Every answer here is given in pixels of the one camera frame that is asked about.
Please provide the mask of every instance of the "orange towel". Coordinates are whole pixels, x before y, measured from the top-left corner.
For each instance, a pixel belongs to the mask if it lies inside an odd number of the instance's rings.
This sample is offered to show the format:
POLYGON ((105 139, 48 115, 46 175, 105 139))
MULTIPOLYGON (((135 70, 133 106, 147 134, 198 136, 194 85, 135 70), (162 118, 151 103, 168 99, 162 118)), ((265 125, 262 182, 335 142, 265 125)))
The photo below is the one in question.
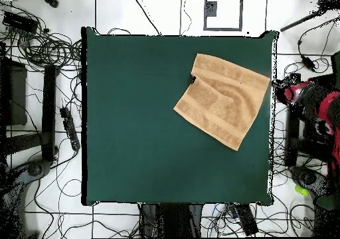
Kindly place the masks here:
POLYGON ((237 151, 260 110, 270 79, 206 54, 197 54, 191 75, 195 82, 174 110, 237 151))

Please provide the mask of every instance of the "table surface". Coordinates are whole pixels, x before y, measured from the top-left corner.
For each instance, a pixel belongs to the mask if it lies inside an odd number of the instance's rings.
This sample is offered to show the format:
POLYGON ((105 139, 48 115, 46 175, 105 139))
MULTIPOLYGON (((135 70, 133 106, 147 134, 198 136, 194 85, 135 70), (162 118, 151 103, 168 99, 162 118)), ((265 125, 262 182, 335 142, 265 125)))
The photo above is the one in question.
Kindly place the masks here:
POLYGON ((87 28, 87 200, 271 204, 270 87, 238 151, 173 107, 197 53, 270 77, 275 37, 97 36, 87 28))

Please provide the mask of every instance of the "cable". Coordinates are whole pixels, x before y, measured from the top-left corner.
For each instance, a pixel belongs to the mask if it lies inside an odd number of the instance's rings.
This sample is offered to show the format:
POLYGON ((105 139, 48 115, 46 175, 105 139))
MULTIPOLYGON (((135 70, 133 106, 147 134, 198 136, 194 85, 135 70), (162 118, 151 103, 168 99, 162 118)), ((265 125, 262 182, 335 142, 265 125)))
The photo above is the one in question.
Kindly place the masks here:
POLYGON ((302 66, 300 69, 302 69, 303 67, 307 67, 307 68, 309 68, 310 70, 312 70, 313 72, 316 72, 316 73, 318 73, 318 74, 324 73, 324 72, 326 72, 326 71, 328 70, 328 68, 329 68, 329 63, 328 63, 328 60, 327 60, 326 58, 323 58, 323 52, 324 52, 325 49, 326 49, 327 42, 328 42, 328 38, 329 38, 329 34, 331 33, 332 28, 334 27, 335 23, 336 23, 339 19, 340 19, 340 15, 339 15, 338 17, 335 17, 334 19, 328 20, 328 21, 326 21, 326 22, 324 22, 324 23, 322 23, 322 24, 320 24, 320 25, 318 25, 318 26, 316 26, 316 27, 310 28, 310 29, 306 30, 304 33, 302 33, 302 35, 300 36, 299 40, 297 41, 297 47, 298 47, 297 49, 298 49, 299 54, 300 54, 301 59, 302 59, 302 62, 297 62, 297 63, 302 63, 302 64, 303 64, 303 66, 302 66), (330 23, 330 22, 332 22, 332 21, 334 21, 334 22, 333 22, 333 25, 331 26, 331 28, 330 28, 330 30, 329 30, 329 32, 328 32, 328 35, 327 35, 327 38, 326 38, 326 42, 325 42, 325 46, 323 47, 322 53, 321 53, 321 55, 320 55, 320 58, 318 58, 318 59, 316 59, 316 60, 311 60, 310 58, 304 56, 304 55, 301 53, 301 50, 300 50, 300 45, 301 45, 301 43, 302 43, 302 37, 305 36, 305 35, 306 35, 308 32, 310 32, 311 30, 314 30, 314 29, 316 29, 316 28, 322 27, 323 25, 326 25, 326 24, 328 24, 328 23, 330 23), (318 69, 318 68, 319 68, 318 60, 320 60, 320 61, 322 61, 324 64, 326 64, 326 69, 325 69, 324 71, 321 71, 321 72, 315 71, 315 69, 318 69))
POLYGON ((186 29, 185 31, 182 32, 181 36, 182 36, 185 32, 189 31, 190 26, 191 26, 191 23, 193 22, 193 21, 191 20, 191 17, 190 17, 190 16, 187 14, 187 12, 185 11, 185 3, 186 3, 186 2, 187 2, 187 0, 184 0, 183 11, 184 11, 184 13, 188 16, 188 18, 190 19, 190 24, 189 24, 188 29, 186 29))
POLYGON ((153 26, 153 28, 157 31, 157 34, 158 34, 159 36, 161 36, 161 33, 157 30, 156 26, 151 22, 150 18, 147 16, 147 14, 146 14, 144 8, 141 6, 141 4, 139 3, 139 1, 138 1, 138 0, 135 0, 135 1, 136 1, 136 3, 139 5, 139 7, 141 8, 141 10, 143 11, 143 13, 144 13, 144 15, 146 16, 147 20, 151 23, 151 25, 153 26))

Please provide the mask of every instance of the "black stand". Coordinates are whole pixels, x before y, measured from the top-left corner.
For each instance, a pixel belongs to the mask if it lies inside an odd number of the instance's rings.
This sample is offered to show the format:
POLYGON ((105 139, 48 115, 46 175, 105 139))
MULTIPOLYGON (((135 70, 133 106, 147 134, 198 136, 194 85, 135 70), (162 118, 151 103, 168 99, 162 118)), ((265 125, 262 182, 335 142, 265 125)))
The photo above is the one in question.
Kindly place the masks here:
POLYGON ((281 28, 280 31, 284 32, 292 27, 295 27, 305 21, 308 21, 310 19, 313 19, 314 17, 318 17, 322 14, 324 14, 326 11, 331 10, 331 9, 339 9, 340 8, 340 0, 318 0, 317 4, 319 5, 319 10, 294 22, 291 23, 284 28, 281 28))
POLYGON ((42 131, 7 138, 6 124, 11 115, 9 105, 12 99, 6 89, 11 65, 12 60, 5 56, 5 44, 0 43, 0 239, 27 238, 24 213, 26 187, 47 175, 58 152, 54 146, 56 66, 45 66, 44 70, 42 131), (8 155, 40 145, 42 160, 24 163, 8 171, 8 155))

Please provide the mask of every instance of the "black cable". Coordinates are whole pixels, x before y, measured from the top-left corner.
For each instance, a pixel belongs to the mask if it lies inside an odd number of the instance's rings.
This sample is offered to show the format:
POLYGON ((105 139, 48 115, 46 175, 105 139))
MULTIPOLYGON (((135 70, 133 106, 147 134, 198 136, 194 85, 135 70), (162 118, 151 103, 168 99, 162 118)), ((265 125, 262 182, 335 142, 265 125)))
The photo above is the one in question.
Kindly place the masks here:
POLYGON ((37 193, 38 193, 39 188, 40 188, 40 183, 41 183, 41 182, 40 182, 40 179, 39 179, 39 180, 38 180, 38 188, 37 188, 37 190, 35 191, 35 195, 34 195, 35 204, 36 204, 41 210, 45 211, 47 214, 49 214, 49 215, 52 217, 52 221, 50 222, 48 228, 45 230, 44 234, 42 235, 42 239, 44 239, 44 237, 45 237, 45 235, 46 235, 48 229, 50 228, 50 226, 52 226, 52 223, 54 222, 54 216, 53 216, 53 214, 51 214, 48 210, 46 210, 46 209, 44 209, 42 206, 40 206, 40 204, 39 204, 38 201, 37 201, 37 193))
POLYGON ((147 14, 146 14, 144 8, 141 6, 141 4, 139 3, 139 1, 138 1, 138 0, 135 0, 135 1, 136 1, 136 3, 139 5, 139 7, 141 8, 141 10, 143 11, 143 13, 144 13, 144 15, 146 16, 147 20, 151 23, 151 25, 153 26, 153 28, 157 31, 157 34, 158 34, 159 36, 161 36, 161 33, 157 30, 156 26, 151 22, 150 18, 147 16, 147 14))
POLYGON ((185 3, 186 3, 186 2, 187 2, 187 0, 184 0, 183 11, 184 11, 184 13, 188 16, 188 18, 190 19, 190 24, 189 24, 188 29, 186 29, 185 31, 182 32, 181 36, 182 36, 185 32, 189 31, 190 26, 191 26, 191 23, 193 23, 191 17, 190 17, 190 16, 187 14, 187 12, 185 11, 185 3))

